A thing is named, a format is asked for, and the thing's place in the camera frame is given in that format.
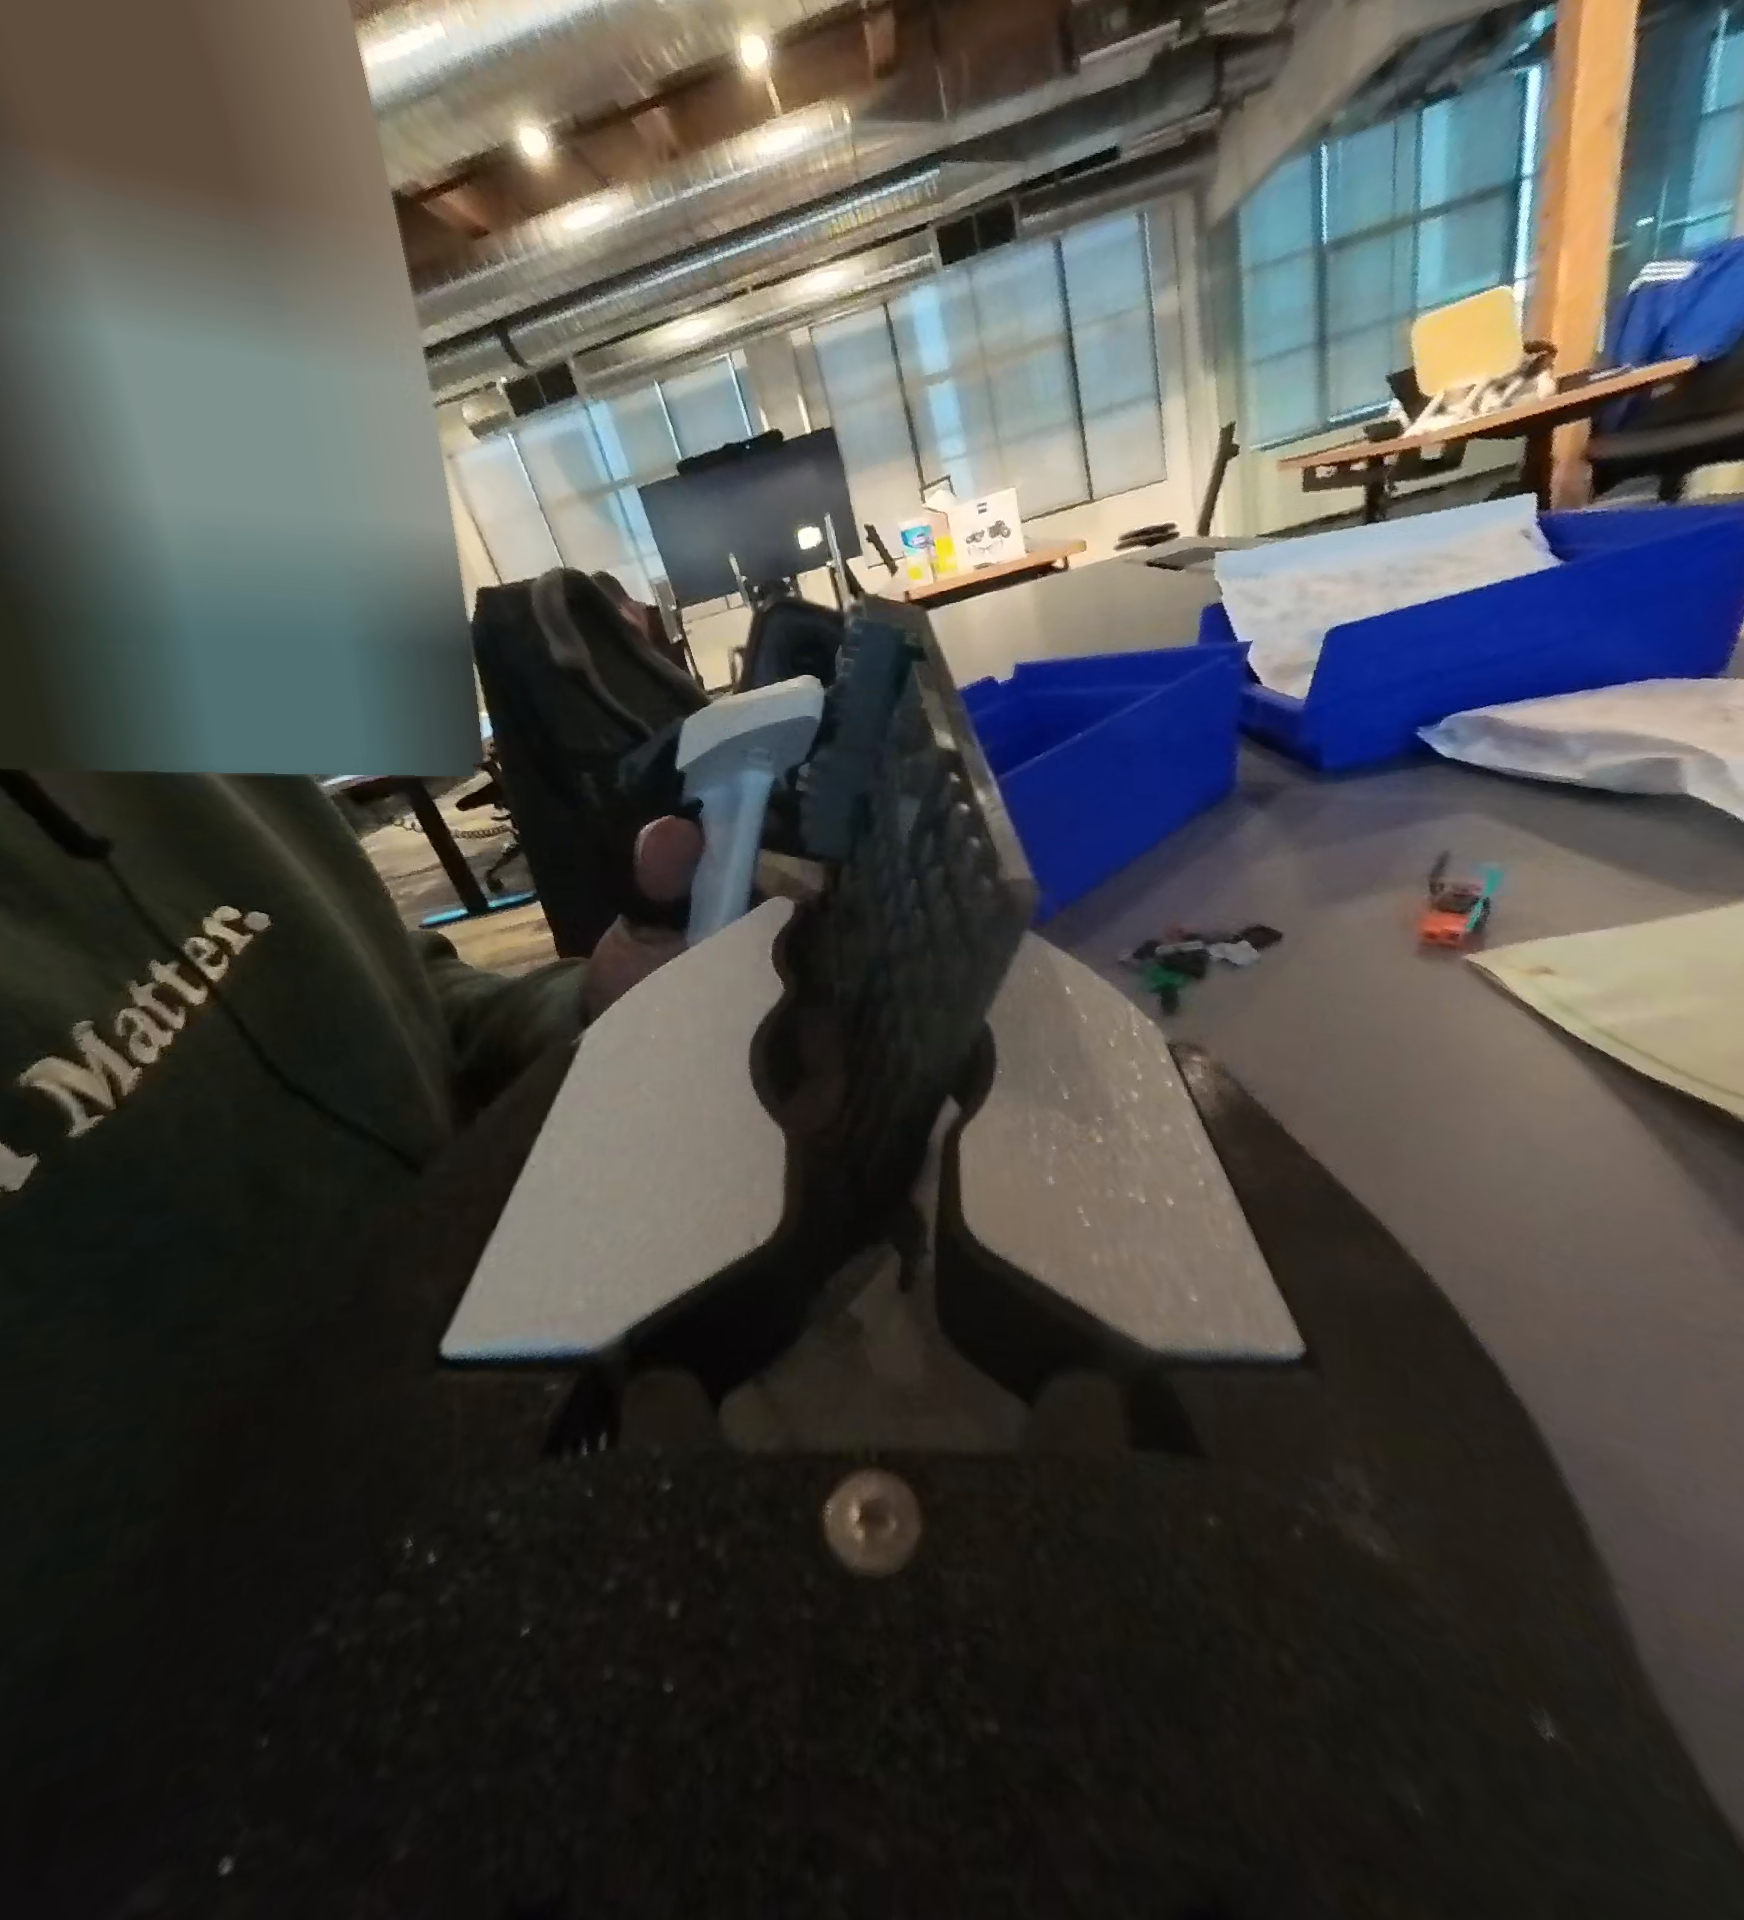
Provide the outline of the wooden post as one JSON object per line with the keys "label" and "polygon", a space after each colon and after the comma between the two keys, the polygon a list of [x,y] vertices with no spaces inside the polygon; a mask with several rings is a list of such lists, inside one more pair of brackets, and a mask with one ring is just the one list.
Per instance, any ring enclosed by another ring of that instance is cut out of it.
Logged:
{"label": "wooden post", "polygon": [[1602,360],[1634,36],[1637,3],[1557,3],[1527,302],[1529,332],[1557,347],[1557,372]]}

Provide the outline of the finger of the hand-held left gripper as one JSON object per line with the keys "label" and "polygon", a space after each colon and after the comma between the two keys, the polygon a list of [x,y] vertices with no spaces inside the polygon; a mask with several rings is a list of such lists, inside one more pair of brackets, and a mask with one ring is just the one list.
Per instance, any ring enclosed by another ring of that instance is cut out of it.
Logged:
{"label": "finger of the hand-held left gripper", "polygon": [[825,686],[789,679],[732,694],[681,721],[676,766],[687,796],[696,800],[703,839],[689,894],[689,946],[750,912],[770,800],[810,760],[821,717]]}

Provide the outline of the person's dark green sweatshirt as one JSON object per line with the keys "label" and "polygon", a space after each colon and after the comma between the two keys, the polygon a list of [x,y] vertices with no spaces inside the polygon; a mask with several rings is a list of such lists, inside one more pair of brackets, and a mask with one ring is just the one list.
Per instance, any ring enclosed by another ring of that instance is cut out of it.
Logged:
{"label": "person's dark green sweatshirt", "polygon": [[409,933],[318,779],[0,773],[0,1912],[132,1898],[289,1612],[472,1127]]}

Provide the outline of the white paper sheet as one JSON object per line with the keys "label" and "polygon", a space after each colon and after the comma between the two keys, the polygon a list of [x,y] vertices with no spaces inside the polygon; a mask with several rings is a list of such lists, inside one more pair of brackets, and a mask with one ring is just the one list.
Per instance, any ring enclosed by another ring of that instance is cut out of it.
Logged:
{"label": "white paper sheet", "polygon": [[1529,494],[1219,551],[1214,579],[1249,673],[1308,695],[1332,630],[1557,569]]}

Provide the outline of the white paper sheets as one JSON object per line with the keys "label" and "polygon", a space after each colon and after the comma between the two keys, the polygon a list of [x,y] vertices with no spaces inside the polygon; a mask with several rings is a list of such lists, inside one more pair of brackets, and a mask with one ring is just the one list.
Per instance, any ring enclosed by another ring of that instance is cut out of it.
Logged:
{"label": "white paper sheets", "polygon": [[1557,788],[1691,796],[1744,825],[1744,679],[1637,681],[1446,715],[1454,765]]}

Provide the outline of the pile of small brick pieces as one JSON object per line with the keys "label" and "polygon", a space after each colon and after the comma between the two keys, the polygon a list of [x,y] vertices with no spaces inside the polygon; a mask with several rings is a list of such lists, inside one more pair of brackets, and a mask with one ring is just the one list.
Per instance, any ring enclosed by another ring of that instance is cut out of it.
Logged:
{"label": "pile of small brick pieces", "polygon": [[1277,926],[1248,922],[1235,928],[1168,926],[1119,957],[1131,983],[1150,997],[1159,1019],[1182,1011],[1187,995],[1228,972],[1249,972],[1284,942]]}

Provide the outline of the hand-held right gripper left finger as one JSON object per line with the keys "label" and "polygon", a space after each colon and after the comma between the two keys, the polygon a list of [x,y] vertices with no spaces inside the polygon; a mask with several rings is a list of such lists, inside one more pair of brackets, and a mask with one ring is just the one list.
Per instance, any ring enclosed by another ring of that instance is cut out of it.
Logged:
{"label": "hand-held right gripper left finger", "polygon": [[611,1354],[781,1229],[789,1142],[752,1086],[795,918],[762,899],[585,1034],[439,1336],[461,1367]]}

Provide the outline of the grey desk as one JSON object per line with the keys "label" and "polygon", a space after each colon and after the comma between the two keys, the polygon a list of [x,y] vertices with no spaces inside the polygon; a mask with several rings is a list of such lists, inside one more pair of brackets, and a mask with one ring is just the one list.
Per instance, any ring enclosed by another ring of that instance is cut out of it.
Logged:
{"label": "grey desk", "polygon": [[1404,760],[1239,795],[1060,918],[1107,968],[1187,908],[1284,946],[1179,1030],[1438,1282],[1564,1468],[1656,1701],[1744,1836],[1744,1127],[1411,946],[1438,850],[1505,862],[1490,928],[1744,899],[1744,827]]}

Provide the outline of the black television screen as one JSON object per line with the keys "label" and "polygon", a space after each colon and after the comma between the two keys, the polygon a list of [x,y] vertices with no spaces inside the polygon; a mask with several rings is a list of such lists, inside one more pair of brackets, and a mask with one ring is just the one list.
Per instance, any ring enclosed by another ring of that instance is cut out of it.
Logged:
{"label": "black television screen", "polygon": [[687,458],[638,490],[677,607],[795,583],[864,557],[836,429],[765,434]]}

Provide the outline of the grey brick baseplate build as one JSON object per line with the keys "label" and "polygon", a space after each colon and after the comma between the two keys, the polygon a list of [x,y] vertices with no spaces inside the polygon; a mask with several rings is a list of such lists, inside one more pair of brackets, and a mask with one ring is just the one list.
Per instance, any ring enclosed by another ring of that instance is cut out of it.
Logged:
{"label": "grey brick baseplate build", "polygon": [[765,1100],[789,1138],[795,1273],[825,1278],[893,1224],[968,1090],[1037,877],[919,607],[845,617],[821,741],[797,773],[825,868],[773,960]]}

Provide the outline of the wooden table black frame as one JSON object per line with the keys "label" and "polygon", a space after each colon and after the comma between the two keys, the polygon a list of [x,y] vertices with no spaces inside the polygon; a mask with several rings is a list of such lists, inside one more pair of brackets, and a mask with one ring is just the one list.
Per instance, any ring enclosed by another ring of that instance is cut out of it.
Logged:
{"label": "wooden table black frame", "polygon": [[1298,475],[1305,494],[1356,490],[1362,520],[1377,522],[1397,480],[1460,468],[1474,439],[1515,439],[1523,446],[1523,475],[1543,503],[1561,503],[1552,484],[1552,446],[1566,425],[1588,420],[1596,409],[1625,396],[1660,396],[1684,379],[1699,360],[1669,359],[1630,367],[1583,372],[1561,396],[1523,399],[1484,419],[1434,420],[1397,436],[1356,436],[1320,453],[1293,453],[1277,468]]}

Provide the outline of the blue jacket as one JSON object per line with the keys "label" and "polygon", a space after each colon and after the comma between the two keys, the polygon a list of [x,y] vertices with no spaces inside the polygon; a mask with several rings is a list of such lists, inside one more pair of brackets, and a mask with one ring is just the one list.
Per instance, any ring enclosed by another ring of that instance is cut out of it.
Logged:
{"label": "blue jacket", "polygon": [[1611,366],[1720,360],[1740,343],[1744,234],[1699,254],[1649,258],[1628,281],[1605,327],[1605,359]]}

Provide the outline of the large grid window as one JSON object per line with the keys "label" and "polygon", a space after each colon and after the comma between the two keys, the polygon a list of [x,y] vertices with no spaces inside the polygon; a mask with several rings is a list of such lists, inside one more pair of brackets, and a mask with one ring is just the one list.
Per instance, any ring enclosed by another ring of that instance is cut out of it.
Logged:
{"label": "large grid window", "polygon": [[1404,367],[1411,321],[1529,281],[1543,65],[1288,159],[1230,218],[1249,446],[1352,425]]}
{"label": "large grid window", "polygon": [[832,429],[881,535],[939,480],[1013,490],[1030,542],[1076,539],[1087,557],[1143,522],[1195,522],[1214,407],[1174,210],[1115,210],[846,313],[702,343],[493,434],[439,409],[465,583],[580,566],[644,592],[659,554],[642,484],[765,429]]}

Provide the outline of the large blue plastic bin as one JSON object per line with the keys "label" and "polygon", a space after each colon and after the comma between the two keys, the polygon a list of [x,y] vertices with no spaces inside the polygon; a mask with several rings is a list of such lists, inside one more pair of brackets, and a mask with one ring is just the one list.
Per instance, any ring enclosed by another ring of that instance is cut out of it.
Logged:
{"label": "large blue plastic bin", "polygon": [[1326,630],[1305,695],[1248,670],[1239,735],[1320,774],[1421,755],[1458,712],[1720,679],[1744,630],[1744,498],[1541,512],[1557,566]]}

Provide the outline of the person's left hand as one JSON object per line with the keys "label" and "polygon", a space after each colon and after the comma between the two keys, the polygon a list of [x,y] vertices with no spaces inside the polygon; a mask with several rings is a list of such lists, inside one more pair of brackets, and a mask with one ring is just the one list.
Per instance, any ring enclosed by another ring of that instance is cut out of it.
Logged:
{"label": "person's left hand", "polygon": [[642,827],[629,859],[629,903],[588,957],[585,1024],[687,951],[702,855],[703,832],[692,818],[667,814]]}

